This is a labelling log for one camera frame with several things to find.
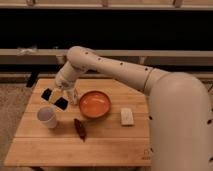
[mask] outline table top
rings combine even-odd
[[[91,90],[106,93],[111,110],[106,118],[88,120],[78,106],[56,107],[59,125],[47,129],[36,118],[43,106],[41,98],[53,79],[39,79],[23,114],[5,159],[5,166],[150,166],[148,108],[145,96],[113,79],[79,79],[79,97]],[[134,126],[122,126],[120,110],[132,109]],[[74,118],[87,131],[83,142],[74,128]]]

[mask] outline white cup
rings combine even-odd
[[[37,119],[47,128],[55,128],[57,126],[57,119],[52,107],[42,107],[37,112]]]

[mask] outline bowl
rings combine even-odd
[[[79,100],[81,113],[88,118],[99,118],[110,110],[109,97],[101,91],[89,91]]]

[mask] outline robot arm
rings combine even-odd
[[[74,87],[88,69],[149,95],[152,171],[212,171],[213,123],[204,85],[192,75],[102,58],[73,47],[56,75],[56,86]]]
[[[152,86],[169,72],[95,55],[89,49],[75,46],[67,53],[67,63],[56,75],[56,86],[69,90],[78,77],[88,69],[105,75],[149,95]]]

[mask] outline floor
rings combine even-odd
[[[27,167],[4,167],[3,161],[33,88],[25,83],[0,83],[0,171],[31,171]],[[209,91],[213,102],[213,88]],[[47,171],[145,171],[148,168],[44,168]]]

